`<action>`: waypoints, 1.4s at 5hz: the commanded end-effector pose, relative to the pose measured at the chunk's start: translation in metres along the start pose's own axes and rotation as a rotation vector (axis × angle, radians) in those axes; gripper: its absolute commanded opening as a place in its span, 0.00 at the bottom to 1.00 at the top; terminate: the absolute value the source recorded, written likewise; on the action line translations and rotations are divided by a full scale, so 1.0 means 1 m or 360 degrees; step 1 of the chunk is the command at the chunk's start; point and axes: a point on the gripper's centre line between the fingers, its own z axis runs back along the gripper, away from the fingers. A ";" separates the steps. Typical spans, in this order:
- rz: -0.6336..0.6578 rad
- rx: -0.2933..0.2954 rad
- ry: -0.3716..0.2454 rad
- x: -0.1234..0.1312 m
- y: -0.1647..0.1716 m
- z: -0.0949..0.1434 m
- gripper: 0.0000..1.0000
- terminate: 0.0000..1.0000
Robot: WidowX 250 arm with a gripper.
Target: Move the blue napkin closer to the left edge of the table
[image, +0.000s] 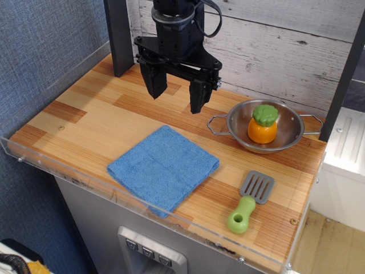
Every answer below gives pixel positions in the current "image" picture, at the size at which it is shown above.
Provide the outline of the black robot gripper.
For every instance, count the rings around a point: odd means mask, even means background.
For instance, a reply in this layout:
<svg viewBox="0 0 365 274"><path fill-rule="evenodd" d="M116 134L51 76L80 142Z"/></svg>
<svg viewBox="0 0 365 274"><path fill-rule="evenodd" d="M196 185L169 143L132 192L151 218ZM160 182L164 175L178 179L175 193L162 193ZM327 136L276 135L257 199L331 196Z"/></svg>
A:
<svg viewBox="0 0 365 274"><path fill-rule="evenodd" d="M148 93L157 99L167 89L167 75L190 81L190 111L201 112L212 90L221 85L219 71L222 63L203 46L204 17L155 18L157 35L138 36L137 60Z"/></svg>

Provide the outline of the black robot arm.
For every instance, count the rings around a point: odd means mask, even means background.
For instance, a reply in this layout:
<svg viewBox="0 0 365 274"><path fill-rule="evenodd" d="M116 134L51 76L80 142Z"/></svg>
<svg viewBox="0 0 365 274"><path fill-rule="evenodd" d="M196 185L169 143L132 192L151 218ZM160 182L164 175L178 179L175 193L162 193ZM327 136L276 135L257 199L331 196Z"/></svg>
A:
<svg viewBox="0 0 365 274"><path fill-rule="evenodd" d="M168 87L171 74L190 82L190 111L198 114L208 103L212 91L221 85L219 71L222 63L203 46L212 34L204 30L204 6L220 13L213 1L154 1L151 16L156 24L156 37L135 38L137 61L149 94L158 98Z"/></svg>

